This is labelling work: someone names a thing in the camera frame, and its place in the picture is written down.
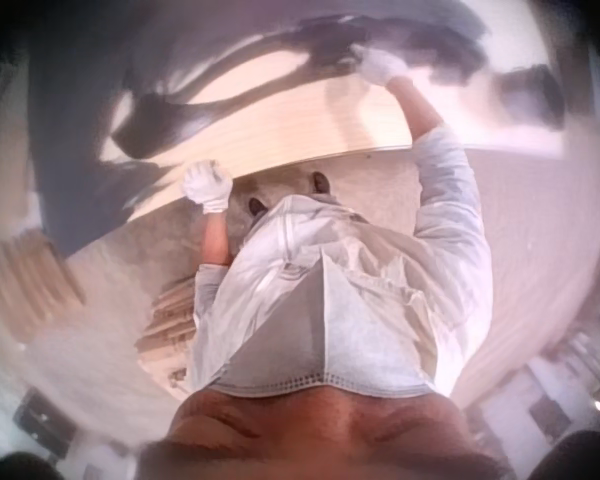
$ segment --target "white protective suit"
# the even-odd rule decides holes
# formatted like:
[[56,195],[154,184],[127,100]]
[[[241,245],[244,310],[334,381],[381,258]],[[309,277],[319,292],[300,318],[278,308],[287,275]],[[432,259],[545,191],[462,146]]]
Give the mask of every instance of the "white protective suit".
[[489,330],[491,254],[473,170],[450,129],[420,138],[413,155],[422,184],[413,237],[290,195],[230,268],[200,266],[194,391],[451,393]]

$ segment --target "person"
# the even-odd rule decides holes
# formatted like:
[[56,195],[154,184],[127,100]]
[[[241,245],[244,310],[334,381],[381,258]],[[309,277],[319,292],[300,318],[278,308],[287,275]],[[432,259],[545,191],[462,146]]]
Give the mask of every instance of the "person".
[[393,54],[354,45],[396,98],[422,184],[413,236],[369,224],[313,175],[231,259],[232,180],[186,174],[206,230],[188,377],[194,393],[140,456],[139,479],[497,478],[448,398],[489,330],[491,254],[474,173]]

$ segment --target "white latex glove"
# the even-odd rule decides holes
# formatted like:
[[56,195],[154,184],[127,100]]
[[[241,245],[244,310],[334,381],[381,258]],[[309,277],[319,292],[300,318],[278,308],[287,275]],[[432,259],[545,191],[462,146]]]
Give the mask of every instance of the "white latex glove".
[[184,175],[182,190],[187,198],[202,205],[202,212],[219,213],[229,208],[233,180],[215,160],[204,160]]
[[406,62],[393,53],[357,44],[351,51],[360,60],[358,73],[369,83],[386,87],[392,78],[409,76]]

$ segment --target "face mask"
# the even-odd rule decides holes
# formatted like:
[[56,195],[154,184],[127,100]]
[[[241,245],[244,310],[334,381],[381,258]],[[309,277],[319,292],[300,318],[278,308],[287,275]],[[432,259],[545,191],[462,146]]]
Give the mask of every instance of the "face mask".
[[398,398],[433,391],[414,330],[421,293],[345,271],[328,257],[279,299],[209,388],[269,397],[332,386]]

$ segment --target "floor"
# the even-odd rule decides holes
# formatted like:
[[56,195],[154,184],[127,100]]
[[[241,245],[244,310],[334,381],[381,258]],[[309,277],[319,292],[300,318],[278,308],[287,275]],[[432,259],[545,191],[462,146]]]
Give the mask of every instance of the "floor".
[[[582,119],[571,119],[568,129],[572,144],[560,161],[468,152],[493,251],[495,306],[489,338],[453,393],[461,407],[557,339],[596,278],[600,133]],[[239,179],[230,208],[233,245],[249,223],[250,195],[271,204],[286,193],[308,192],[313,170],[323,171],[338,198],[369,221],[411,232],[419,194],[416,169],[408,152],[388,151]],[[69,264],[88,308],[44,331],[26,350],[9,344],[0,331],[3,393],[10,391],[4,379],[20,376],[89,430],[130,445],[161,436],[178,404],[137,365],[133,343],[149,321],[152,299],[167,283],[193,272],[199,218],[195,206],[180,200],[72,256]]]

